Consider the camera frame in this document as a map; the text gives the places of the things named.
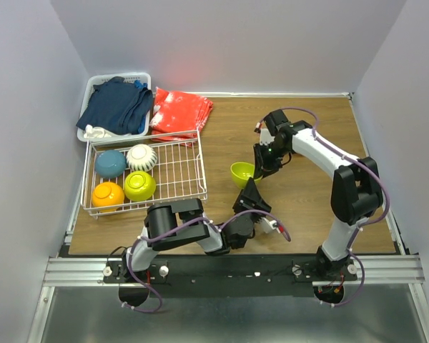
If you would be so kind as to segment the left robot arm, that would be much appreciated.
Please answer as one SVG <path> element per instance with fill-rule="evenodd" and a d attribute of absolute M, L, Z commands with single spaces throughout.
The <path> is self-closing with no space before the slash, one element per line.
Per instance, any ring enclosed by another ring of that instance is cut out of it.
<path fill-rule="evenodd" d="M 205 254 L 219 256 L 244 248 L 247 240 L 255 236 L 257 226 L 266 233 L 279 228 L 277 220 L 269 217 L 271 207 L 252 178 L 247 180 L 232 209 L 235 215 L 216 225 L 205 215 L 200 199 L 151 206 L 142 233 L 128 248 L 119 273 L 128 282 L 137 282 L 160 252 L 196 242 Z"/>

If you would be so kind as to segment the white blue patterned bowl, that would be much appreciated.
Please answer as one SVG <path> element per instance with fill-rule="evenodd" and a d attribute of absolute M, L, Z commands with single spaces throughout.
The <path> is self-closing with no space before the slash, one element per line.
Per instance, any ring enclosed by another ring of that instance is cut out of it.
<path fill-rule="evenodd" d="M 155 150 L 146 144 L 134 145 L 126 155 L 128 167 L 133 171 L 151 171 L 158 162 Z"/>

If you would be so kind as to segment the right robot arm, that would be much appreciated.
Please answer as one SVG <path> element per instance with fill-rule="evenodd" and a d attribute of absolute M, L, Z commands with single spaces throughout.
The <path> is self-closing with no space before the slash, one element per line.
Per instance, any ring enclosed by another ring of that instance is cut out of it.
<path fill-rule="evenodd" d="M 314 263 L 319 278 L 332 279 L 346 264 L 361 229 L 373 224 L 372 215 L 387 199 L 376 161 L 336 147 L 317 132 L 315 125 L 291 122 L 282 109 L 258 121 L 255 132 L 260 135 L 259 143 L 253 146 L 256 178 L 278 172 L 285 156 L 299 154 L 332 179 L 330 206 L 334 220 Z"/>

